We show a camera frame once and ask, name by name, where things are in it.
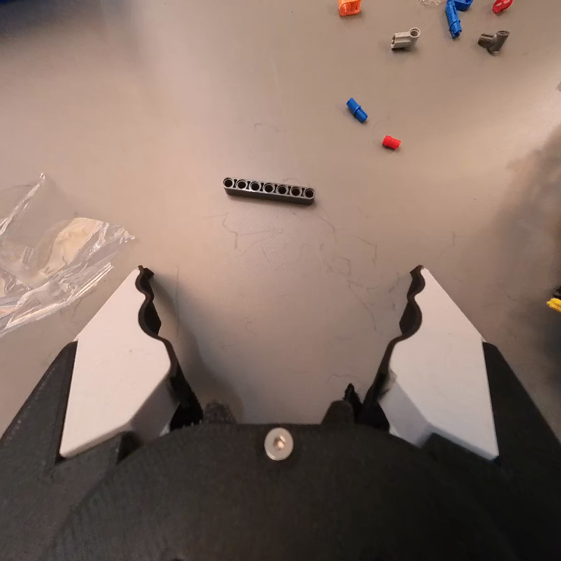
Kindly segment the blue lego axle pin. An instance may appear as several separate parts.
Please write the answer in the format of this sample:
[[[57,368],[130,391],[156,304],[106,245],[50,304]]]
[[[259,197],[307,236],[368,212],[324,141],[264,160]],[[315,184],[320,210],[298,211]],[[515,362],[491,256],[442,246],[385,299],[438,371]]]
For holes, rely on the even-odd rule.
[[[462,27],[455,1],[446,1],[445,14],[452,39],[458,39],[462,33]]]

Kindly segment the dark grey lego beam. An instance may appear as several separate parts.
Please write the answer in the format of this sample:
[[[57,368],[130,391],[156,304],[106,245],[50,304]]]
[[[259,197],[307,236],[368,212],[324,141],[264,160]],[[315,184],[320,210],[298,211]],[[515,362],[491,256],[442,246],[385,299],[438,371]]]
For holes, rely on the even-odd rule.
[[[311,206],[316,200],[315,189],[287,183],[226,177],[223,179],[222,185],[229,196],[286,202],[304,206]]]

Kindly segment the clear plastic bag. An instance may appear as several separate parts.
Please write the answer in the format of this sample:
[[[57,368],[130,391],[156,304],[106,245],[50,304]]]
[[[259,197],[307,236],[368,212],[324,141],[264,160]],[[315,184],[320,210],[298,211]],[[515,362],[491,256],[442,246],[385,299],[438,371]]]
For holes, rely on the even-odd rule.
[[[135,239],[81,217],[45,174],[1,188],[1,336],[51,316],[94,288]]]

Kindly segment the grey lego tube connector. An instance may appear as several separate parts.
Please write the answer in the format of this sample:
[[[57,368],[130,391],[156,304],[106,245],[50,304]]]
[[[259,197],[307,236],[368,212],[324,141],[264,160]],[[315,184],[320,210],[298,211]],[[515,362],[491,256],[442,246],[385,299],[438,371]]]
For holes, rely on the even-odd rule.
[[[411,51],[415,49],[421,36],[421,30],[412,27],[406,32],[397,32],[392,36],[390,48],[392,51]]]

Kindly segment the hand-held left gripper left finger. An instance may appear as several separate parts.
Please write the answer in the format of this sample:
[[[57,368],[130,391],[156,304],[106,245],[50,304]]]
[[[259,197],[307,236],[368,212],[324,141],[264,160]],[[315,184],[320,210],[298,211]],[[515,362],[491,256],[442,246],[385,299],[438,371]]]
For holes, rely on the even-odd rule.
[[[143,266],[134,269],[75,339],[64,458],[118,434],[147,443],[202,420],[171,342],[159,335],[152,276]]]

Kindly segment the dark grey lego connector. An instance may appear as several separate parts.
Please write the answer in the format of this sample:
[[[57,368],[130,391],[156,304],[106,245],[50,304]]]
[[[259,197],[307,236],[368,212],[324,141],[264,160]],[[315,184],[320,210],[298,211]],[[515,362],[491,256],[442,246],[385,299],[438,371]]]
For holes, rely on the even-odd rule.
[[[495,55],[501,52],[505,42],[509,38],[510,32],[508,30],[500,30],[495,34],[483,33],[480,35],[477,44],[484,48],[489,54]]]

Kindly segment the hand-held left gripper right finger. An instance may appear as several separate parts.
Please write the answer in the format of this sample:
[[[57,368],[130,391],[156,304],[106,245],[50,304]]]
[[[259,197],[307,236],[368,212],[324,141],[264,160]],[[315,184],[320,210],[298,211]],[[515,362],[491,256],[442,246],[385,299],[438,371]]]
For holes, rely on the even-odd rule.
[[[441,437],[496,459],[482,335],[422,265],[411,271],[406,298],[401,333],[386,347],[357,421],[419,448]]]

